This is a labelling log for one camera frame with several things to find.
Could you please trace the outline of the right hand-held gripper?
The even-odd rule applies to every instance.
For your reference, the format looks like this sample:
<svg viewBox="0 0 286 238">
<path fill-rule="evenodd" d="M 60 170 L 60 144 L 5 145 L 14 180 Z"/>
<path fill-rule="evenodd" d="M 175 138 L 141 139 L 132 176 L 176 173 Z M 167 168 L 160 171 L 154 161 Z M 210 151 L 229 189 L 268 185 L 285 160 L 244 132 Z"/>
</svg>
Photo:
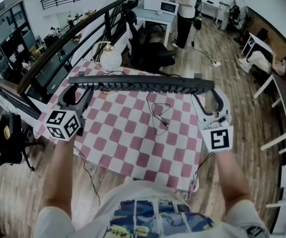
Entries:
<svg viewBox="0 0 286 238">
<path fill-rule="evenodd" d="M 229 101 L 224 105 L 224 92 L 219 87 L 215 87 L 211 92 L 218 104 L 215 113 L 206 111 L 197 95 L 191 97 L 192 101 L 196 101 L 194 107 L 198 116 L 198 129 L 208 152 L 228 151 L 233 148 L 234 134 Z"/>
</svg>

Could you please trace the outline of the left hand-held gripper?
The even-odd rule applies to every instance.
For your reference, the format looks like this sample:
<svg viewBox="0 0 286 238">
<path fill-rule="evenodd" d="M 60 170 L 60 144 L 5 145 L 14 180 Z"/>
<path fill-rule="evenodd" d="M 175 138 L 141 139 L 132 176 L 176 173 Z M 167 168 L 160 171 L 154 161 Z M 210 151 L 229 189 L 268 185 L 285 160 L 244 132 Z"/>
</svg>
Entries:
<svg viewBox="0 0 286 238">
<path fill-rule="evenodd" d="M 77 108 L 62 107 L 76 104 L 75 92 L 78 87 L 69 85 L 59 95 L 54 109 L 46 111 L 43 122 L 46 130 L 54 139 L 69 141 L 73 136 L 83 136 L 85 118 L 84 111 L 88 108 L 94 90 L 88 88 L 77 102 Z"/>
</svg>

